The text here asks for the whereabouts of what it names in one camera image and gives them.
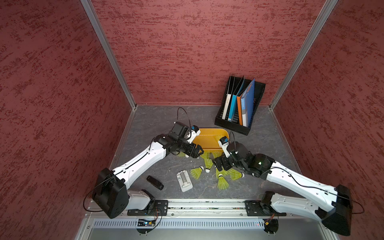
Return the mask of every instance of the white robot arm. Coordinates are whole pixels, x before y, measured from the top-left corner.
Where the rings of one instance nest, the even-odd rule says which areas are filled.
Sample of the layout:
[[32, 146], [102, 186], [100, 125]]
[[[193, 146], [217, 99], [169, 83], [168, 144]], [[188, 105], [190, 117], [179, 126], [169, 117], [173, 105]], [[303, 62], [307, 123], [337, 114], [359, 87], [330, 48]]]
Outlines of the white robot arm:
[[[92, 193], [93, 200], [110, 218], [124, 210], [148, 208], [152, 199], [148, 192], [127, 189], [170, 152], [184, 152], [193, 158], [203, 154], [201, 146], [193, 143], [199, 134], [197, 126], [188, 127], [175, 122], [167, 135], [155, 137], [147, 148], [125, 164], [113, 171], [102, 170]], [[280, 184], [304, 197], [288, 197], [267, 191], [261, 201], [254, 201], [263, 214], [271, 216], [288, 212], [321, 221], [338, 234], [350, 235], [352, 206], [347, 187], [339, 185], [335, 188], [309, 179], [264, 154], [252, 154], [241, 143], [229, 143], [227, 137], [218, 142], [224, 153], [217, 158], [211, 155], [211, 159], [219, 171], [236, 167], [245, 174]]]
[[266, 192], [260, 201], [266, 214], [292, 213], [318, 220], [330, 230], [349, 236], [351, 231], [351, 195], [347, 187], [333, 187], [307, 178], [264, 154], [252, 154], [227, 137], [218, 141], [224, 153], [211, 159], [219, 171], [236, 167], [245, 174], [280, 184], [304, 198]]
[[168, 134], [156, 136], [147, 148], [128, 162], [112, 171], [103, 169], [98, 175], [92, 199], [110, 218], [115, 218], [124, 210], [147, 208], [153, 199], [148, 192], [127, 189], [149, 167], [171, 152], [183, 152], [193, 158], [203, 154], [201, 146], [193, 143], [199, 134], [197, 126], [188, 127], [175, 122]]

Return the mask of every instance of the wire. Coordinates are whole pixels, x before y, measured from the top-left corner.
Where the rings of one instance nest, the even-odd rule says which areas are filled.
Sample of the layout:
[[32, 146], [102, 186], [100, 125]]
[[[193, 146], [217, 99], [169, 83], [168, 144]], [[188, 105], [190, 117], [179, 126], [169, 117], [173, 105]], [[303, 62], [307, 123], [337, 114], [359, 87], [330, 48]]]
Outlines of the wire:
[[231, 134], [233, 136], [233, 143], [235, 144], [235, 151], [236, 151], [236, 139], [235, 139], [235, 134], [232, 131], [229, 132], [229, 143], [231, 143]]
[[157, 219], [158, 219], [158, 217], [159, 217], [159, 211], [157, 211], [157, 207], [156, 207], [156, 212], [157, 212], [157, 216], [156, 216], [155, 221], [157, 221]]
[[149, 153], [149, 151], [151, 150], [152, 142], [153, 142], [154, 139], [155, 139], [155, 137], [152, 138], [151, 143], [149, 144], [148, 152], [146, 152], [146, 153], [145, 153], [139, 160], [137, 160], [136, 162], [132, 163], [131, 165], [129, 165], [129, 166], [126, 167], [125, 169], [121, 170], [120, 172], [116, 173], [116, 174], [113, 175], [112, 177], [110, 177], [110, 178], [108, 178], [108, 179], [102, 181], [101, 183], [99, 183], [98, 185], [96, 185], [96, 186], [95, 186], [89, 193], [87, 193], [87, 194], [85, 195], [84, 200], [83, 200], [83, 208], [84, 208], [84, 210], [86, 210], [87, 212], [102, 212], [102, 211], [103, 211], [103, 210], [100, 210], [100, 211], [91, 211], [91, 210], [88, 210], [88, 209], [85, 207], [85, 200], [86, 200], [86, 198], [88, 197], [88, 195], [89, 195], [91, 192], [93, 192], [93, 191], [94, 191], [98, 186], [100, 186], [101, 184], [103, 184], [103, 183], [105, 183], [106, 181], [108, 181], [108, 180], [114, 178], [114, 177], [117, 176], [118, 174], [124, 172], [124, 170], [127, 170], [128, 168], [132, 167], [135, 163], [137, 163], [138, 161], [140, 161], [141, 159], [143, 159], [143, 158]]
[[267, 220], [265, 220], [264, 222], [268, 222], [268, 221], [272, 220], [274, 216], [275, 216], [275, 214], [272, 214], [272, 216], [270, 218], [268, 218]]
[[179, 119], [179, 109], [183, 109], [183, 110], [184, 110], [185, 114], [187, 115], [188, 121], [189, 121], [189, 127], [191, 127], [191, 121], [189, 120], [188, 113], [187, 113], [187, 111], [186, 111], [184, 108], [182, 108], [182, 107], [179, 107], [179, 108], [177, 109], [177, 118], [176, 118], [176, 122], [177, 122], [177, 120]]
[[359, 205], [361, 206], [361, 208], [362, 208], [362, 211], [361, 211], [361, 212], [353, 212], [352, 214], [363, 214], [363, 213], [365, 212], [365, 209], [364, 209], [363, 205], [362, 205], [361, 203], [355, 201], [355, 200], [352, 200], [352, 199], [349, 199], [349, 198], [347, 198], [347, 197], [343, 197], [343, 196], [334, 194], [334, 193], [332, 193], [332, 192], [328, 192], [328, 191], [326, 191], [326, 190], [324, 190], [324, 189], [321, 189], [321, 188], [318, 188], [318, 187], [312, 187], [312, 186], [301, 185], [300, 183], [298, 183], [298, 182], [296, 181], [296, 179], [292, 176], [292, 174], [291, 174], [290, 172], [288, 172], [287, 170], [285, 170], [285, 169], [283, 169], [283, 168], [281, 168], [281, 167], [271, 167], [270, 169], [268, 169], [268, 170], [266, 170], [265, 172], [263, 172], [259, 177], [261, 177], [263, 174], [265, 174], [266, 172], [268, 172], [269, 170], [274, 169], [274, 168], [281, 169], [281, 170], [285, 171], [286, 173], [288, 173], [288, 175], [289, 175], [289, 176], [290, 176], [290, 177], [291, 177], [291, 178], [292, 178], [292, 179], [293, 179], [299, 186], [301, 186], [301, 187], [318, 189], [318, 190], [320, 190], [320, 191], [326, 192], [326, 194], [332, 194], [332, 195], [335, 195], [335, 196], [337, 196], [337, 197], [344, 198], [344, 199], [346, 199], [346, 200], [349, 200], [349, 201], [352, 201], [352, 202], [355, 202], [355, 203], [359, 204]]
[[102, 181], [101, 183], [99, 183], [98, 185], [96, 185], [96, 186], [95, 186], [89, 193], [87, 193], [87, 195], [85, 195], [85, 198], [84, 198], [84, 200], [83, 200], [83, 208], [84, 208], [84, 210], [86, 210], [87, 212], [102, 212], [102, 211], [103, 211], [103, 210], [101, 210], [101, 211], [91, 211], [91, 210], [86, 209], [86, 208], [85, 208], [85, 199], [86, 199], [86, 198], [88, 197], [88, 195], [89, 195], [91, 192], [93, 192], [93, 190], [95, 190], [98, 186], [100, 186], [100, 185], [103, 184], [104, 182], [110, 180], [111, 178], [115, 177], [115, 176], [118, 175], [119, 173], [117, 173], [117, 174], [113, 175], [112, 177], [110, 177], [110, 178], [108, 178], [108, 179]]
[[356, 202], [355, 200], [352, 200], [352, 202], [355, 202], [355, 203], [359, 204], [359, 205], [361, 206], [361, 208], [362, 208], [362, 211], [361, 211], [361, 212], [353, 212], [352, 214], [363, 214], [363, 213], [365, 212], [365, 209], [364, 209], [364, 207], [361, 205], [361, 203]]
[[154, 230], [154, 229], [160, 224], [161, 220], [163, 219], [163, 211], [162, 211], [161, 209], [158, 209], [158, 208], [156, 207], [156, 211], [157, 211], [157, 210], [160, 210], [160, 212], [161, 212], [161, 218], [160, 218], [159, 222], [157, 223], [157, 225], [154, 226], [154, 227], [152, 228], [152, 230]]

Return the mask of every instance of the blue folder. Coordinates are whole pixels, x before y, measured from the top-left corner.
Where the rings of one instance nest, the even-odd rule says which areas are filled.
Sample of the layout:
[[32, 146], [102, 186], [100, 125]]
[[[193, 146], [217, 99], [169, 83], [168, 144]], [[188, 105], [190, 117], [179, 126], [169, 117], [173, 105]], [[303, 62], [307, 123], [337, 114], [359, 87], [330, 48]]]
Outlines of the blue folder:
[[247, 89], [241, 96], [241, 109], [243, 126], [249, 127], [253, 113], [253, 101], [255, 98], [255, 79], [248, 85]]

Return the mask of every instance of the mounting plate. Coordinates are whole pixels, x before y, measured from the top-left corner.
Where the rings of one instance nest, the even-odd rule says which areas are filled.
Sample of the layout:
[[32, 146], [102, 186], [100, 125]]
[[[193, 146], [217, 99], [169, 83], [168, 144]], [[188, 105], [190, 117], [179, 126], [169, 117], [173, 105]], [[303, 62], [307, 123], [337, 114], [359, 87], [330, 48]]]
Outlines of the mounting plate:
[[275, 214], [275, 216], [279, 216], [279, 217], [285, 217], [287, 216], [286, 213], [278, 213], [276, 211], [274, 211], [272, 214], [265, 214], [263, 213], [262, 211], [262, 208], [260, 206], [260, 201], [250, 201], [250, 200], [246, 200], [244, 201], [245, 203], [245, 209], [247, 210], [247, 215], [249, 217], [270, 217], [272, 216], [272, 214]]
[[[168, 200], [155, 200], [154, 208], [161, 209], [163, 216], [168, 212]], [[127, 211], [128, 216], [148, 216], [146, 210], [131, 209]]]

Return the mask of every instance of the yellow plastic tray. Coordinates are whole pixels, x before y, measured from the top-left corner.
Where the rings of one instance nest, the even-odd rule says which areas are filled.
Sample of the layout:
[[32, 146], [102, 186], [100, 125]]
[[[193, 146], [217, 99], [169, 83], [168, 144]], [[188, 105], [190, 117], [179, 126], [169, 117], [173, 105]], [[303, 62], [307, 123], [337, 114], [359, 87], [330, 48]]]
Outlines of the yellow plastic tray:
[[205, 152], [221, 151], [223, 149], [218, 145], [218, 136], [229, 138], [228, 132], [222, 128], [200, 128], [201, 133], [195, 137], [193, 143], [200, 145]]

